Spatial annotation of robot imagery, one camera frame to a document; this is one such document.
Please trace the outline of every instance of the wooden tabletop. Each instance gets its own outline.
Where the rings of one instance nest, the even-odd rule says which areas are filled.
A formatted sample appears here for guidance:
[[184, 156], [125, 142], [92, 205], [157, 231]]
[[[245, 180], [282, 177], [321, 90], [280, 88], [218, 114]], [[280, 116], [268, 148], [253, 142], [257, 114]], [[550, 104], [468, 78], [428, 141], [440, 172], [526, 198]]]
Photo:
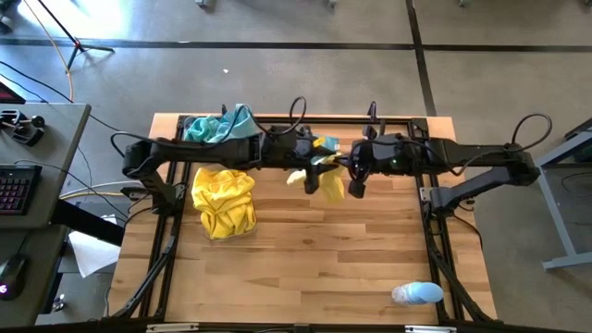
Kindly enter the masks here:
[[[150, 137], [173, 138], [178, 117], [155, 114]], [[427, 121], [432, 137], [454, 139], [451, 118], [429, 117]], [[362, 136], [360, 125], [312, 128], [316, 134], [339, 137], [344, 152]], [[406, 133], [403, 128], [387, 126], [387, 132], [395, 130]], [[191, 181], [197, 167], [192, 166]], [[175, 181], [180, 180], [181, 169], [182, 163]], [[167, 166], [159, 172], [164, 178]], [[302, 188], [288, 187], [288, 172], [265, 169], [249, 174], [255, 179], [253, 204], [258, 224], [256, 232], [244, 238], [209, 241], [200, 213], [188, 196], [166, 321], [438, 322], [433, 304], [400, 306], [390, 299], [393, 287], [430, 280], [414, 178], [373, 175], [362, 200], [346, 194], [342, 203], [329, 204], [320, 191], [307, 195]], [[347, 172], [342, 177], [347, 189]], [[463, 177], [448, 174], [439, 180], [442, 186], [450, 186]], [[149, 204], [147, 200], [137, 209]], [[474, 223], [472, 214], [456, 213]], [[146, 274], [156, 219], [142, 213], [127, 226], [109, 294], [113, 311], [121, 308]], [[455, 219], [450, 218], [448, 225], [459, 280], [484, 312], [496, 317], [478, 237]], [[160, 283], [159, 278], [152, 314]], [[448, 291], [447, 283], [443, 285]], [[451, 315], [448, 292], [445, 302]]]

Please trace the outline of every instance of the gray floor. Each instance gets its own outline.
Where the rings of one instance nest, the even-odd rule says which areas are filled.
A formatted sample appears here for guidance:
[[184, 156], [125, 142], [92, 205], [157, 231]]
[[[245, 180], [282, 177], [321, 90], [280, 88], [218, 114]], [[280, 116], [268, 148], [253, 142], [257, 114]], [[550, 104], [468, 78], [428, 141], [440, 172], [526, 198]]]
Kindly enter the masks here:
[[[334, 12], [320, 0], [218, 0], [216, 10], [207, 12], [192, 0], [108, 0], [100, 5], [92, 0], [55, 0], [50, 6], [80, 37], [412, 42], [404, 0], [341, 0]], [[474, 0], [465, 9], [454, 0], [416, 0], [415, 8], [424, 43], [592, 44], [592, 13], [577, 0]], [[13, 36], [43, 38], [24, 4], [14, 11]], [[51, 33], [62, 35], [49, 25]], [[587, 87], [592, 53], [426, 52], [425, 57], [438, 115], [453, 117], [460, 142], [507, 142], [520, 117], [545, 112], [552, 116], [554, 130], [532, 150], [539, 156], [559, 144], [565, 131], [592, 116]], [[51, 47], [3, 46], [0, 58], [68, 90]], [[0, 72], [50, 101], [60, 100], [5, 68]], [[73, 79], [77, 102], [91, 104], [96, 117], [137, 133], [147, 133], [154, 112], [217, 111], [223, 103], [244, 102], [255, 112], [281, 113], [298, 94], [306, 96], [311, 113], [361, 114], [376, 100], [381, 115], [426, 114], [413, 51], [117, 49], [114, 55], [79, 56]], [[542, 125], [534, 120], [524, 126], [520, 142], [535, 139]], [[91, 121], [80, 145], [90, 159], [95, 183], [124, 179], [108, 134]], [[88, 179], [78, 155], [71, 171]], [[68, 184], [69, 189], [78, 187]], [[590, 330], [592, 265], [552, 273], [542, 269], [541, 260], [561, 256], [563, 250], [537, 184], [479, 197], [476, 218], [500, 319]], [[108, 278], [94, 279], [108, 284]], [[75, 280], [71, 279], [72, 289], [94, 286], [88, 278]], [[92, 302], [93, 312], [88, 310], [91, 306], [81, 305], [79, 313], [63, 320], [100, 315], [99, 296], [75, 301]]]

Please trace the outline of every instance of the yellow towel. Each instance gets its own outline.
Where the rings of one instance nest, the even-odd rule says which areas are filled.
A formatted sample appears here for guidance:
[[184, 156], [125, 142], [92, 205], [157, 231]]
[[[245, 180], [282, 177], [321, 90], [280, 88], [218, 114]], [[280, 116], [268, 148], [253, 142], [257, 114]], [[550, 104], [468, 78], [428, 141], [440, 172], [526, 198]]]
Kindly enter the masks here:
[[[336, 155], [325, 157], [316, 162], [316, 164], [330, 164]], [[329, 203], [335, 204], [345, 198], [345, 190], [343, 188], [343, 181], [341, 180], [341, 172], [345, 170], [345, 166], [338, 166], [337, 168], [321, 174], [318, 177], [318, 185], [321, 191], [325, 194], [325, 198]], [[306, 179], [306, 171], [294, 171], [288, 177], [286, 183], [288, 185], [302, 184]]]
[[193, 207], [211, 240], [241, 235], [255, 227], [251, 189], [255, 181], [237, 170], [210, 171], [200, 167], [193, 181]]

